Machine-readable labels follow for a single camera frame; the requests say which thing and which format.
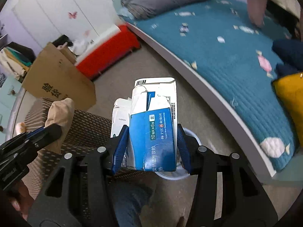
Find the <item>silver screw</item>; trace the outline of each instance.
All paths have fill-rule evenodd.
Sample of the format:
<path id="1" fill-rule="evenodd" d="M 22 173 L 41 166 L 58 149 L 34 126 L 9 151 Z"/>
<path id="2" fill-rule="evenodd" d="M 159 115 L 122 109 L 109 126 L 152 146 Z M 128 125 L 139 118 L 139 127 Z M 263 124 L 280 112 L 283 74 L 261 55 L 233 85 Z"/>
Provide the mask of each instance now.
<path id="1" fill-rule="evenodd" d="M 200 146 L 200 147 L 198 147 L 198 150 L 200 151 L 200 152 L 206 152 L 207 151 L 207 148 L 206 147 L 204 147 L 204 146 Z"/>
<path id="2" fill-rule="evenodd" d="M 238 155 L 237 153 L 232 153 L 231 157 L 233 157 L 234 159 L 239 159 L 240 155 Z"/>
<path id="3" fill-rule="evenodd" d="M 66 158 L 66 159 L 70 159 L 71 157 L 73 157 L 72 153 L 67 153 L 64 155 L 64 158 Z"/>
<path id="4" fill-rule="evenodd" d="M 103 153 L 103 152 L 106 151 L 106 148 L 105 148 L 105 147 L 99 147 L 99 148 L 97 149 L 97 151 L 98 151 L 99 153 Z"/>

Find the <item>blue bedspread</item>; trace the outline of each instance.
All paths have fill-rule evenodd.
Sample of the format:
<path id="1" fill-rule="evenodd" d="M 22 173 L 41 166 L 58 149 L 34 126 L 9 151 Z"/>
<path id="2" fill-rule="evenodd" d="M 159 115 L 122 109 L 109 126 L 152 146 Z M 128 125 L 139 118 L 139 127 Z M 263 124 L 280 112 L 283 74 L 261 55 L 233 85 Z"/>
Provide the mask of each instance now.
<path id="1" fill-rule="evenodd" d="M 180 12 L 194 14 L 180 16 Z M 281 62 L 271 50 L 272 42 L 285 38 L 285 28 L 268 17 L 262 29 L 255 28 L 247 5 L 236 0 L 210 0 L 148 20 L 125 20 L 189 63 L 235 109 L 273 167 L 280 171 L 286 166 L 298 145 L 297 136 L 271 86 L 275 66 Z M 189 32 L 180 34 L 183 23 Z M 257 51 L 272 71 L 260 66 Z"/>

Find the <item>white plastic bucket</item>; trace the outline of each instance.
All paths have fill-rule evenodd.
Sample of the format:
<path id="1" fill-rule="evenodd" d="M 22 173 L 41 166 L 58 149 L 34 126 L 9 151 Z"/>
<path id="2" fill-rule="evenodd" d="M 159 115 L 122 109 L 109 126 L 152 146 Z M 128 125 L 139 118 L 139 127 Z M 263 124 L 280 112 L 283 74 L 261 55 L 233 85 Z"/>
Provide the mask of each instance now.
<path id="1" fill-rule="evenodd" d="M 195 133 L 193 133 L 191 130 L 183 128 L 186 135 L 193 136 L 197 141 L 199 146 L 201 146 L 201 141 L 197 137 Z M 179 155 L 177 155 L 177 169 L 175 172 L 155 172 L 158 176 L 167 179 L 167 180 L 181 180 L 184 178 L 187 178 L 190 176 L 190 174 L 185 170 L 181 165 L 181 158 Z"/>

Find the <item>red butterfly sticker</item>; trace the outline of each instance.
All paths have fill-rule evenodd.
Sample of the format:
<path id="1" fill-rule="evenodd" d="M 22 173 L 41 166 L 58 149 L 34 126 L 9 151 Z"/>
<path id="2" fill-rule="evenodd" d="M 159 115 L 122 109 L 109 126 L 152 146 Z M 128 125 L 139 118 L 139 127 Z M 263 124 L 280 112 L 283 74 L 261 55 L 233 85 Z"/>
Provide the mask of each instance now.
<path id="1" fill-rule="evenodd" d="M 76 18 L 77 18 L 77 13 L 78 13 L 78 12 L 73 12 L 73 13 L 70 13 L 70 12 L 69 12 L 69 18 L 70 18 L 70 19 L 76 19 Z"/>

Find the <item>gray floor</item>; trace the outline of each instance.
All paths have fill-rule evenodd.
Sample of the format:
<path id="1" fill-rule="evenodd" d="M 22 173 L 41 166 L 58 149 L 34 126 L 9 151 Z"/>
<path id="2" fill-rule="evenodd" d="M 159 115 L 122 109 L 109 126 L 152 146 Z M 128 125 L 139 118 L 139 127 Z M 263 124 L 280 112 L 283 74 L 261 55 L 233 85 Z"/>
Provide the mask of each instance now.
<path id="1" fill-rule="evenodd" d="M 240 148 L 215 115 L 212 109 L 195 90 L 152 48 L 143 44 L 142 48 L 107 70 L 95 81 L 97 104 L 89 111 L 111 119 L 117 98 L 131 97 L 134 82 L 145 77 L 173 77 L 177 82 L 178 122 L 200 138 L 203 145 L 211 144 L 220 154 L 229 155 Z M 143 208 L 143 227 L 175 227 L 178 219 L 188 218 L 197 178 L 191 176 L 181 181 L 168 181 L 153 174 L 147 179 L 155 189 L 149 206 Z M 281 217 L 297 198 L 302 188 L 264 186 L 278 216 Z M 217 202 L 221 202 L 222 187 L 218 185 Z M 220 204 L 216 209 L 220 217 Z"/>

